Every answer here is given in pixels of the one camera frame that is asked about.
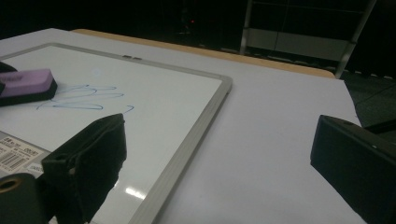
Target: whiteboard frame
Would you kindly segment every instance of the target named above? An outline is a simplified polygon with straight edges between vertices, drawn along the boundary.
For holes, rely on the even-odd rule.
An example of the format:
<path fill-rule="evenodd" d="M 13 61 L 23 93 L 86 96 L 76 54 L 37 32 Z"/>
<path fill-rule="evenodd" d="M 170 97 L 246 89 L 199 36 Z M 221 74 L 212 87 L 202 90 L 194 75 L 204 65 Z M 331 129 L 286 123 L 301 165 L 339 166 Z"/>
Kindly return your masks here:
<path fill-rule="evenodd" d="M 207 73 L 203 71 L 193 70 L 185 67 L 178 67 L 165 63 L 152 62 L 128 55 L 117 55 L 117 54 L 98 51 L 94 49 L 84 49 L 75 46 L 59 44 L 59 43 L 47 43 L 30 49 L 25 49 L 22 51 L 11 53 L 6 56 L 0 57 L 0 61 L 13 58 L 38 49 L 43 49 L 45 47 L 58 47 L 63 49 L 71 49 L 71 50 L 81 51 L 99 56 L 109 57 L 113 59 L 123 60 L 131 63 L 141 63 L 144 65 L 155 66 L 167 70 L 174 70 L 186 74 L 191 74 L 201 77 L 210 77 L 221 81 L 221 84 L 219 85 L 218 89 L 212 96 L 211 100 L 205 106 L 205 109 L 199 116 L 198 120 L 195 121 L 189 133 L 184 138 L 184 140 L 176 150 L 175 154 L 172 156 L 171 160 L 167 163 L 167 165 L 163 169 L 161 175 L 158 177 L 154 185 L 149 190 L 147 197 L 139 205 L 133 217 L 129 221 L 130 224 L 152 223 L 155 217 L 158 215 L 160 209 L 163 207 L 163 204 L 170 195 L 175 184 L 182 176 L 183 171 L 188 166 L 189 161 L 193 158 L 194 152 L 200 146 L 200 143 L 204 139 L 205 134 L 208 131 L 212 121 L 215 119 L 224 100 L 227 98 L 227 95 L 232 88 L 233 80 L 230 77 L 226 77 L 223 75 Z"/>

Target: dry erase eraser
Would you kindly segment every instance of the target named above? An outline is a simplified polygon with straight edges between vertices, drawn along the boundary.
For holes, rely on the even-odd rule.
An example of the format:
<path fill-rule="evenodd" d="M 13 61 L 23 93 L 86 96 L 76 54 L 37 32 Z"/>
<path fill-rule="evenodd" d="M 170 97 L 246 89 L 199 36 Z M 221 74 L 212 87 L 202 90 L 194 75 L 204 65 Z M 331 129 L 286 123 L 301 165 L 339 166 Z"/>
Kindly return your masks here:
<path fill-rule="evenodd" d="M 48 100 L 58 88 L 49 69 L 0 73 L 0 82 L 0 106 Z"/>

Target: dark floor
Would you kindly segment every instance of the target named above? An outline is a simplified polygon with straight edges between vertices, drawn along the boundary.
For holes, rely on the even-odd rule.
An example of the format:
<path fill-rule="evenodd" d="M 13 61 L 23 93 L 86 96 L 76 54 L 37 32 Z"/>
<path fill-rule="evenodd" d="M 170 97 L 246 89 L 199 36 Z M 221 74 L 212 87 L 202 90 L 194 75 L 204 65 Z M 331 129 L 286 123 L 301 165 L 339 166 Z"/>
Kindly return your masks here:
<path fill-rule="evenodd" d="M 341 79 L 346 83 L 363 128 L 396 119 L 394 78 L 345 72 Z M 380 133 L 379 136 L 396 144 L 396 131 Z"/>

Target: barcode label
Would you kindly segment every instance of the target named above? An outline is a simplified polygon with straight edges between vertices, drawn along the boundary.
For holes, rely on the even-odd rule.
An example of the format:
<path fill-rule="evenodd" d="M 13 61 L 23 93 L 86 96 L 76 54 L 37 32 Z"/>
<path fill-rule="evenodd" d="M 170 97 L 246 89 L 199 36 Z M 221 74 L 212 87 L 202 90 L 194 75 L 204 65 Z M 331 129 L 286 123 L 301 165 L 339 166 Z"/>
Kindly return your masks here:
<path fill-rule="evenodd" d="M 0 140 L 0 170 L 14 174 L 43 151 L 13 137 Z"/>

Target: white surface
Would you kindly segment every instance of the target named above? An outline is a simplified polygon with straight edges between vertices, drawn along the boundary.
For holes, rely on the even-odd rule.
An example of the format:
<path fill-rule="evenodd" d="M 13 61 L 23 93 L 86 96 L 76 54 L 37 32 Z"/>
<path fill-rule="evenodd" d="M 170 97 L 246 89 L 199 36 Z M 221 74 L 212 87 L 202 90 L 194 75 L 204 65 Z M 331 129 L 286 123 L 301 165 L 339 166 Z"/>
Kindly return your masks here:
<path fill-rule="evenodd" d="M 29 143 L 53 151 L 93 121 L 123 114 L 128 157 L 97 223 L 131 220 L 221 84 L 53 46 L 4 62 L 20 71 L 49 68 L 59 86 L 50 101 L 0 108 L 3 131 Z"/>
<path fill-rule="evenodd" d="M 233 78 L 158 223 L 364 223 L 309 164 L 320 114 L 359 124 L 343 81 L 59 30 L 2 40 L 1 54 L 50 41 Z"/>

